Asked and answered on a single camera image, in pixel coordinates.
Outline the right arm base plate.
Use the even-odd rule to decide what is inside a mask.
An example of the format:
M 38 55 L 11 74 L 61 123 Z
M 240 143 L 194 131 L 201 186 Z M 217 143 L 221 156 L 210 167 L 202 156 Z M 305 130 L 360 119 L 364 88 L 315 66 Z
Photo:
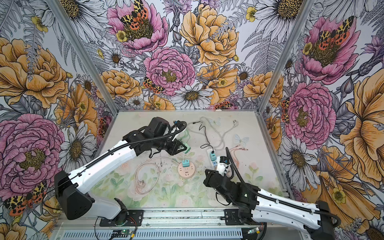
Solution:
M 239 209 L 224 209 L 224 216 L 220 220 L 225 221 L 226 226 L 261 226 L 263 223 L 255 222 L 243 215 L 245 212 Z

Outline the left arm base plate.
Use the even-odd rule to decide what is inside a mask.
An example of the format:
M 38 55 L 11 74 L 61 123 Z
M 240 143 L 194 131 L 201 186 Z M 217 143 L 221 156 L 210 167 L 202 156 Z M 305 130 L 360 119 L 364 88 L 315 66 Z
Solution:
M 144 210 L 121 211 L 114 219 L 102 218 L 100 227 L 140 227 L 144 218 Z

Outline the teal green charger plug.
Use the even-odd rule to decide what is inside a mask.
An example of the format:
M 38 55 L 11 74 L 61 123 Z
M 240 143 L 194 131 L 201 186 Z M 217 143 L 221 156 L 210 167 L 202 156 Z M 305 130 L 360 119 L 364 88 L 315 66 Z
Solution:
M 210 152 L 210 160 L 212 162 L 215 162 L 217 160 L 217 156 L 214 152 Z

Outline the round pink power socket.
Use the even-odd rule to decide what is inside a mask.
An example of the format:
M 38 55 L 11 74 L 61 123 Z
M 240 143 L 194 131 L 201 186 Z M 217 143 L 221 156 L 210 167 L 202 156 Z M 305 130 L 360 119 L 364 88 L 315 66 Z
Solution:
M 190 179 L 196 173 L 196 167 L 193 163 L 190 162 L 188 167 L 184 167 L 182 163 L 178 166 L 178 174 L 182 179 Z

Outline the white blue power strip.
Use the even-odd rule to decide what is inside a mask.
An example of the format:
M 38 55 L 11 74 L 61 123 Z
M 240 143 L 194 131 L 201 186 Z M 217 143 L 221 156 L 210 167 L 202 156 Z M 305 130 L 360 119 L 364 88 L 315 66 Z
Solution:
M 207 154 L 208 154 L 208 158 L 210 160 L 210 163 L 212 165 L 212 168 L 215 170 L 217 168 L 217 165 L 218 165 L 218 163 L 217 163 L 217 159 L 218 159 L 217 154 L 212 149 L 207 150 Z

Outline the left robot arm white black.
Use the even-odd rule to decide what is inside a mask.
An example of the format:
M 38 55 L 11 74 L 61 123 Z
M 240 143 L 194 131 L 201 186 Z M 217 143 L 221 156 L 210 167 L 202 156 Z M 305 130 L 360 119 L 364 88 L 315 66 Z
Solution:
M 130 216 L 123 202 L 93 196 L 90 190 L 117 167 L 144 152 L 165 151 L 174 156 L 186 151 L 187 146 L 177 136 L 187 126 L 185 121 L 170 125 L 165 119 L 155 117 L 148 126 L 129 132 L 113 148 L 88 164 L 69 173 L 60 171 L 56 174 L 55 197 L 67 219 L 99 217 L 116 226 L 124 225 Z

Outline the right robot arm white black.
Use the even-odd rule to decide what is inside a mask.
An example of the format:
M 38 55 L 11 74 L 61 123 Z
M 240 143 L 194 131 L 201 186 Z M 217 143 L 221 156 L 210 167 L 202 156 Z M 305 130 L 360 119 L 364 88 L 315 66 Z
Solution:
M 206 170 L 205 175 L 204 185 L 238 208 L 237 219 L 242 224 L 278 224 L 307 233 L 312 240 L 336 238 L 341 219 L 324 201 L 312 204 L 287 199 L 248 183 L 234 183 L 214 170 Z

